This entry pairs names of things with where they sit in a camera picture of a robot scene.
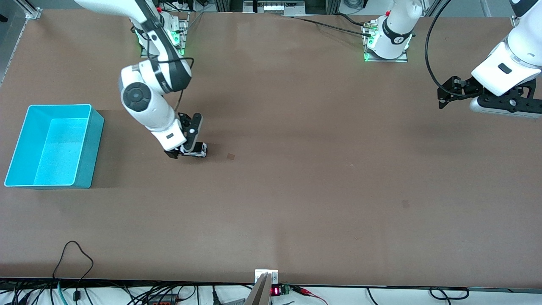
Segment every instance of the white robot link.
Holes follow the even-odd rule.
[[[140,37],[147,40],[147,60],[122,69],[119,78],[121,102],[128,113],[160,142],[168,156],[204,157],[205,143],[196,142],[203,117],[179,113],[162,95],[186,89],[190,65],[171,43],[163,18],[151,0],[75,0],[82,7],[107,15],[130,18]]]
[[[412,30],[422,16],[420,0],[394,0],[393,7],[369,24],[367,48],[383,59],[395,59],[408,48]]]
[[[542,71],[542,1],[510,0],[510,4],[515,27],[472,71],[473,77],[462,81],[453,76],[443,85],[436,82],[439,108],[473,98],[470,109],[475,112],[527,118],[542,115],[542,100],[533,98],[535,78]]]

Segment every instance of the blue plastic bin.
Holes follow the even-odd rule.
[[[4,185],[89,188],[104,118],[89,104],[30,105]]]

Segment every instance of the brown tabletop surface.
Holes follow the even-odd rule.
[[[439,110],[430,21],[408,63],[370,63],[356,35],[203,15],[179,110],[203,114],[209,155],[173,160],[120,103],[119,72],[141,60],[129,20],[44,11],[0,88],[2,178],[28,105],[90,103],[105,125],[91,189],[0,187],[0,275],[50,276],[75,239],[98,278],[250,282],[271,268],[298,283],[542,288],[540,123]],[[436,76],[468,78],[510,28],[442,18]],[[71,247],[58,275],[87,267]]]

